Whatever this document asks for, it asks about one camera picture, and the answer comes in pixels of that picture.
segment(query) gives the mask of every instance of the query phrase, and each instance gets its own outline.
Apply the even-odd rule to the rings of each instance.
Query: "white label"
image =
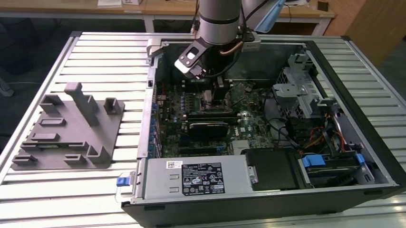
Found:
[[[138,10],[125,10],[124,13],[141,13]]]
[[[180,169],[181,164],[182,164],[182,161],[166,161],[165,162],[165,168],[166,169]]]
[[[320,17],[320,18],[333,18],[333,15],[320,14],[319,17]]]

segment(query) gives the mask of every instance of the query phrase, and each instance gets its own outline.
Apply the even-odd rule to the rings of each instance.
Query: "blue plastic clip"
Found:
[[[117,187],[129,186],[129,177],[118,177],[116,179],[116,186]]]
[[[365,159],[363,158],[361,154],[356,154],[356,159],[357,159],[357,162],[359,162],[359,165],[363,165],[365,163]]]
[[[301,158],[303,166],[307,168],[308,166],[320,166],[325,165],[324,159],[321,155],[307,155]]]

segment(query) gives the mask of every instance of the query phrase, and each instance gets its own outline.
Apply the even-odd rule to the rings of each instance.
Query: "desk leg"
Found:
[[[144,15],[142,19],[144,19],[144,24],[145,24],[145,31],[149,32],[149,33],[153,33],[154,32],[154,29],[153,29],[154,16],[153,15]]]
[[[331,18],[323,18],[320,19],[319,23],[316,24],[315,30],[312,31],[312,36],[323,36],[325,29],[328,27]]]

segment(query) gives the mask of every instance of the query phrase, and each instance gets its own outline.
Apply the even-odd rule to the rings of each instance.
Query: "sticker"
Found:
[[[138,10],[124,10],[124,13],[141,13]]]
[[[165,168],[166,169],[180,169],[181,164],[182,164],[182,161],[166,161],[165,162]]]
[[[181,165],[181,193],[184,196],[225,193],[221,163]]]

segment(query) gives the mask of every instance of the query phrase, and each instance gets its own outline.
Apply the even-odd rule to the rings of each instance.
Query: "wooden desk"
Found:
[[[146,1],[140,5],[125,5],[121,8],[98,9],[97,0],[0,0],[0,11],[32,13],[84,13],[124,14],[130,10],[141,14]]]
[[[140,5],[98,9],[97,0],[0,0],[0,17],[74,18],[74,19],[142,19],[146,32],[153,32],[154,19],[190,20],[194,0],[142,0]],[[315,23],[312,35],[323,35],[335,17],[305,6],[284,8],[276,22]]]
[[[146,20],[153,19],[192,19],[194,14],[194,0],[146,0],[144,13]],[[283,8],[276,22],[313,23],[316,27],[312,35],[321,36],[327,29],[331,19],[335,17],[332,11],[324,12],[311,9],[307,6]]]

